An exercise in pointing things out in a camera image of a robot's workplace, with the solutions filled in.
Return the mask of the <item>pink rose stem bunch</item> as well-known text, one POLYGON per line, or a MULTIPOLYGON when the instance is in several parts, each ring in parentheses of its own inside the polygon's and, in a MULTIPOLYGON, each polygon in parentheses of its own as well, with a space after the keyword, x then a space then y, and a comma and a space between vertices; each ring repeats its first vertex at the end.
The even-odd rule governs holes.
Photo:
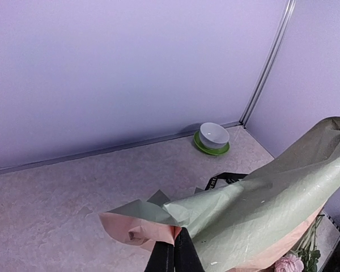
POLYGON ((317 271, 321 253, 316 243, 316 231, 323 217, 324 215, 317 215, 296 247, 275 262, 273 271, 317 271))

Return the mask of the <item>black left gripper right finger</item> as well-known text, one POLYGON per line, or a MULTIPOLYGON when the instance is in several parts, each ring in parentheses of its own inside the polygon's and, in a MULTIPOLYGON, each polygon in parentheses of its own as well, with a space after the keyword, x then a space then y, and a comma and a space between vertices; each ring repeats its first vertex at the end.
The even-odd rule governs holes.
POLYGON ((174 258, 176 272, 205 271, 186 228, 182 228, 176 237, 174 258))

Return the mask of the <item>black printed ribbon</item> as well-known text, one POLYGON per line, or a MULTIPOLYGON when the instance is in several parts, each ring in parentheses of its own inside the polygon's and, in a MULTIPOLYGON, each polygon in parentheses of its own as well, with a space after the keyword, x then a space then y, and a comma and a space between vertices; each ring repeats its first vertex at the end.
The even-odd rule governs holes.
POLYGON ((223 172, 220 174, 217 174, 213 176, 211 179, 209 179, 205 190, 211 190, 214 189, 218 183, 218 181, 224 181, 226 184, 233 184, 235 182, 241 181, 245 177, 247 177, 248 174, 243 173, 231 173, 231 172, 223 172))

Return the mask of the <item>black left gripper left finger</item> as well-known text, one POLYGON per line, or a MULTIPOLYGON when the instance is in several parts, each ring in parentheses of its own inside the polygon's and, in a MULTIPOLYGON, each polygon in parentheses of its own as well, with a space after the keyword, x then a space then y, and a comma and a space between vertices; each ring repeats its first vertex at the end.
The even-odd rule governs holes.
POLYGON ((174 246, 157 241, 144 272, 174 272, 174 246))

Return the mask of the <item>green pink wrapping paper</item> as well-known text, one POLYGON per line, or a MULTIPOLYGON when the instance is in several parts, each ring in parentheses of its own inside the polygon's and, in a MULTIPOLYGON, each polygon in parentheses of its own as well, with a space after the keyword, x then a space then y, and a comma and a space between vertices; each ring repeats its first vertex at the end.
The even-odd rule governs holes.
POLYGON ((205 271, 260 271, 299 241, 339 187, 340 117, 329 117, 241 181, 176 201, 157 192, 99 217, 121 243, 175 251, 186 228, 205 271))

